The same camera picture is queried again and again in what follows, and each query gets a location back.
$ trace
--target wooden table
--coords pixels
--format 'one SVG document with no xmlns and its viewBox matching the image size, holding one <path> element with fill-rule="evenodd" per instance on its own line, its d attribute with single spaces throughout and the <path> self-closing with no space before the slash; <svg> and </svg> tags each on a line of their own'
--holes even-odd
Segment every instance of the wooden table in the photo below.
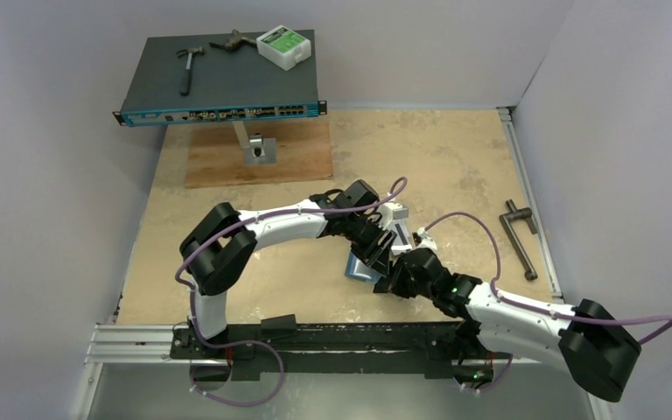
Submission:
<svg viewBox="0 0 672 420">
<path fill-rule="evenodd" d="M 173 280 L 181 263 L 178 246 L 215 204 L 230 201 L 236 209 L 264 210 L 296 203 L 312 193 L 346 188 L 356 179 L 384 194 L 400 176 L 409 179 L 398 200 L 409 206 L 411 231 L 453 210 L 477 215 L 500 245 L 499 286 L 550 301 L 537 238 L 519 226 L 519 236 L 540 274 L 528 282 L 498 220 L 507 211 L 504 200 L 513 199 L 518 207 L 526 200 L 496 111 L 332 111 L 321 118 L 330 121 L 333 179 L 275 185 L 185 189 L 190 137 L 199 126 L 169 127 L 118 324 L 176 324 L 186 319 L 186 288 Z M 431 233 L 444 266 L 486 281 L 493 276 L 493 249 L 473 221 L 449 219 Z M 257 323 L 288 313 L 295 313 L 298 322 L 447 319 L 425 298 L 375 295 L 371 285 L 344 277 L 348 252 L 348 241 L 329 237 L 291 241 L 255 253 L 228 292 L 228 322 Z"/>
</svg>

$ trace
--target brown wooden plank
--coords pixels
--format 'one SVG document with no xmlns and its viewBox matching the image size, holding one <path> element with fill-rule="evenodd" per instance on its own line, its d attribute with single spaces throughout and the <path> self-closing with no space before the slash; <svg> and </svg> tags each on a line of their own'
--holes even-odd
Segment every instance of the brown wooden plank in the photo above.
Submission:
<svg viewBox="0 0 672 420">
<path fill-rule="evenodd" d="M 202 125 L 192 133 L 186 188 L 331 179 L 327 121 L 247 123 L 248 133 L 276 138 L 276 163 L 246 166 L 231 124 Z"/>
</svg>

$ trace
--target gray wall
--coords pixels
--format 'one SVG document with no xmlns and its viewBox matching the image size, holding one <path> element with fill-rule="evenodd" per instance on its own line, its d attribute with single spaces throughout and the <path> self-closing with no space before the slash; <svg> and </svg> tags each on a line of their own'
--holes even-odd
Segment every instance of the gray wall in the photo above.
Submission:
<svg viewBox="0 0 672 420">
<path fill-rule="evenodd" d="M 514 117 L 566 298 L 672 314 L 672 2 L 576 2 Z M 672 418 L 672 330 L 612 408 Z"/>
<path fill-rule="evenodd" d="M 494 106 L 571 2 L 0 1 L 0 418 L 65 415 L 122 287 L 161 131 L 109 112 L 146 37 L 314 27 L 332 104 Z"/>
</svg>

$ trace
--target robotic arm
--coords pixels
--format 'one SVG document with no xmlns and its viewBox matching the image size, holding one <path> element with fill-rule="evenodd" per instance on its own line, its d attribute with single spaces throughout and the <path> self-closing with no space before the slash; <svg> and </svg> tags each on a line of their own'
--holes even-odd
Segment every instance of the robotic arm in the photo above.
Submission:
<svg viewBox="0 0 672 420">
<path fill-rule="evenodd" d="M 385 205 L 372 213 L 338 212 L 372 205 L 378 199 L 372 187 L 358 180 L 345 191 L 315 194 L 296 205 L 264 212 L 239 212 L 229 203 L 215 206 L 181 243 L 179 251 L 185 259 L 224 229 L 241 221 L 255 221 L 224 234 L 225 244 L 214 241 L 189 264 L 187 271 L 197 284 L 194 302 L 201 339 L 213 339 L 226 330 L 227 290 L 238 280 L 251 254 L 289 240 L 339 235 L 352 243 L 351 250 L 360 261 L 381 275 L 374 292 L 403 298 L 420 295 L 445 315 L 462 318 L 455 339 L 461 348 L 472 348 L 476 354 L 508 353 L 540 361 L 570 372 L 579 386 L 595 396 L 607 401 L 621 398 L 640 355 L 640 344 L 621 326 L 582 324 L 559 317 L 613 319 L 601 305 L 584 300 L 574 307 L 502 290 L 496 294 L 490 283 L 445 268 L 425 231 L 419 232 L 421 243 L 416 248 L 390 261 L 396 234 L 373 217 L 380 210 L 385 213 Z M 549 315 L 508 304 L 500 299 L 501 294 Z"/>
</svg>

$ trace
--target plastic box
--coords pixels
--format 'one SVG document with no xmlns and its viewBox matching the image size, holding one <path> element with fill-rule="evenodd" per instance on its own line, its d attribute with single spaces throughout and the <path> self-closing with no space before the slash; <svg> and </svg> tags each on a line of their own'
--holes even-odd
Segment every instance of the plastic box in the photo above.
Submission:
<svg viewBox="0 0 672 420">
<path fill-rule="evenodd" d="M 311 56 L 311 41 L 283 25 L 256 39 L 259 53 L 284 70 Z"/>
</svg>

